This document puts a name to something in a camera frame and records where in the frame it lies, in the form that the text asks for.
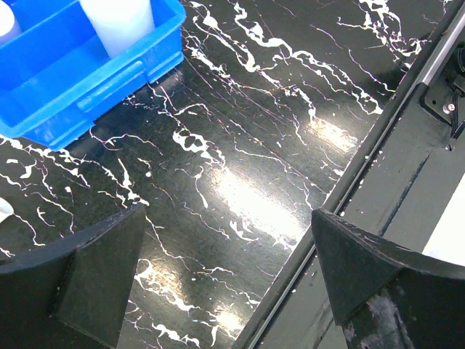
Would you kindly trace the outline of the squeeze bottle red cap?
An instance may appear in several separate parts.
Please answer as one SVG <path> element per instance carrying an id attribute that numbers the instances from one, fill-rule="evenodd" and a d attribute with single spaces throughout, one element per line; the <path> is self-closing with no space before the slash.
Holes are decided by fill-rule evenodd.
<path id="1" fill-rule="evenodd" d="M 79 4 L 111 58 L 155 29 L 149 0 L 82 0 Z"/>

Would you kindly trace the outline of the blue compartment bin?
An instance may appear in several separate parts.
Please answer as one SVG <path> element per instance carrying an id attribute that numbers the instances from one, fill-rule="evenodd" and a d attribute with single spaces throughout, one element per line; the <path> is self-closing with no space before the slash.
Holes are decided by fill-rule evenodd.
<path id="1" fill-rule="evenodd" d="M 21 28 L 1 46 L 1 134 L 58 151 L 183 61 L 178 1 L 153 1 L 155 29 L 109 57 L 77 1 L 10 1 Z"/>

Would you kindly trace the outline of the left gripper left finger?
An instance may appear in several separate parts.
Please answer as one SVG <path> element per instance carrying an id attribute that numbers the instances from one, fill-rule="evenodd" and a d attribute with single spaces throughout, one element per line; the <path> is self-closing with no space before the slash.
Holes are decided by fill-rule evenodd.
<path id="1" fill-rule="evenodd" d="M 116 348 L 142 248 L 135 204 L 1 261 L 2 348 Z"/>

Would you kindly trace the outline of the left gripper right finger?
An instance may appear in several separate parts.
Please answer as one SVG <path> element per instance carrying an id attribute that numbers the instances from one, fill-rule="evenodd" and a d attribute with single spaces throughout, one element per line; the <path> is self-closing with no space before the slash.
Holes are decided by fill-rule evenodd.
<path id="1" fill-rule="evenodd" d="M 348 348 L 463 348 L 464 267 L 373 235 L 324 209 L 312 235 Z"/>

